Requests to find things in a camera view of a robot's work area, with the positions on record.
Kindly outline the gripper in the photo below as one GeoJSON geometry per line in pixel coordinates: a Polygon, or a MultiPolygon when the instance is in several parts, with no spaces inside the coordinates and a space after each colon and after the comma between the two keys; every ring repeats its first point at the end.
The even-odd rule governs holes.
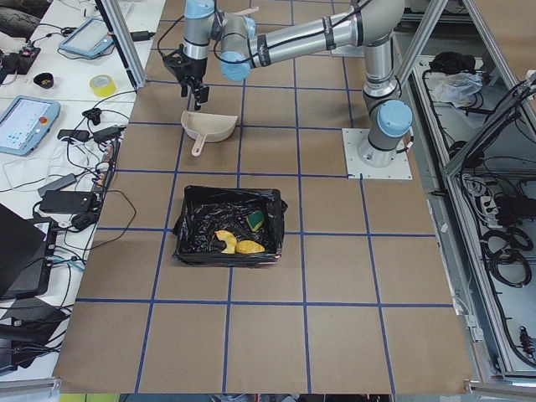
{"type": "Polygon", "coordinates": [[[184,45],[162,57],[164,67],[181,85],[181,97],[188,96],[188,86],[193,86],[194,109],[200,110],[209,99],[209,87],[203,84],[207,59],[192,59],[184,51],[184,45]]]}

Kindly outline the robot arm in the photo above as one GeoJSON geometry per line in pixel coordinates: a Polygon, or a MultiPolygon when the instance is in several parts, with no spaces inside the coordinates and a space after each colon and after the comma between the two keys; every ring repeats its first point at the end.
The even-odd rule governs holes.
{"type": "Polygon", "coordinates": [[[206,144],[197,157],[193,139],[185,137],[179,171],[345,175],[341,130],[369,125],[363,59],[323,50],[232,81],[221,73],[218,54],[219,47],[210,45],[204,76],[210,97],[201,111],[239,119],[231,137],[206,144]]]}

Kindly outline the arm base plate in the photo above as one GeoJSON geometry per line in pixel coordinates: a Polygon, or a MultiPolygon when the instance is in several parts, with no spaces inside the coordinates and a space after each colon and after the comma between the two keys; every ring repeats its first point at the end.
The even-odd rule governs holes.
{"type": "Polygon", "coordinates": [[[350,179],[411,180],[410,164],[402,140],[391,151],[380,151],[369,143],[369,129],[343,128],[343,148],[350,179]]]}
{"type": "Polygon", "coordinates": [[[350,58],[363,58],[363,47],[356,47],[351,44],[344,46],[338,46],[330,51],[331,56],[334,57],[350,57],[350,58]]]}

